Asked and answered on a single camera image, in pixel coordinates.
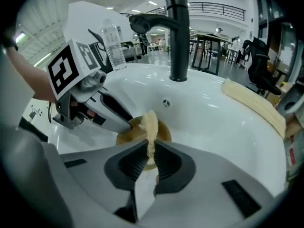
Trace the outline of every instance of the water bottle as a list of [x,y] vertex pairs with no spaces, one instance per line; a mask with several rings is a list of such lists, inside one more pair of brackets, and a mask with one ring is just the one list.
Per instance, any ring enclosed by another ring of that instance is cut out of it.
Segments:
[[119,71],[126,68],[127,63],[124,59],[117,27],[109,19],[106,19],[101,34],[113,70]]

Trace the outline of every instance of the chair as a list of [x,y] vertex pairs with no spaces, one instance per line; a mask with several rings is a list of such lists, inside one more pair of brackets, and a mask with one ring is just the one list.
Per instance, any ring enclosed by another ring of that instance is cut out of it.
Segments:
[[[264,94],[266,90],[269,92],[280,95],[281,90],[276,87],[276,78],[267,70],[267,61],[269,59],[266,44],[254,38],[253,42],[250,40],[245,40],[243,44],[243,50],[247,49],[247,53],[251,54],[252,64],[248,69],[249,79],[257,88],[257,94]],[[242,59],[245,60],[245,53],[242,55]]]

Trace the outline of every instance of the white sink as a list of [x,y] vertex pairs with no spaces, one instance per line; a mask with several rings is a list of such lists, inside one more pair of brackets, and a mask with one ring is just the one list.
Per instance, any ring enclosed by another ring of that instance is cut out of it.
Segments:
[[[133,117],[152,109],[169,127],[173,142],[221,155],[260,181],[273,196],[283,191],[285,152],[276,130],[250,108],[221,93],[223,78],[191,69],[186,82],[173,82],[169,75],[168,66],[128,64],[107,75],[105,88]],[[49,141],[59,153],[67,153],[113,146],[116,135],[89,121],[72,131],[54,123]]]

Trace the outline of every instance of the faucet spout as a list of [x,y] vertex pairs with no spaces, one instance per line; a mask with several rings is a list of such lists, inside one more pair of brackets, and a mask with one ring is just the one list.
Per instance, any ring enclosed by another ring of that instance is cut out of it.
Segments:
[[189,11],[187,0],[166,0],[168,16],[157,14],[136,14],[129,18],[132,30],[145,34],[154,26],[170,29],[171,74],[170,79],[177,82],[187,80],[189,63]]

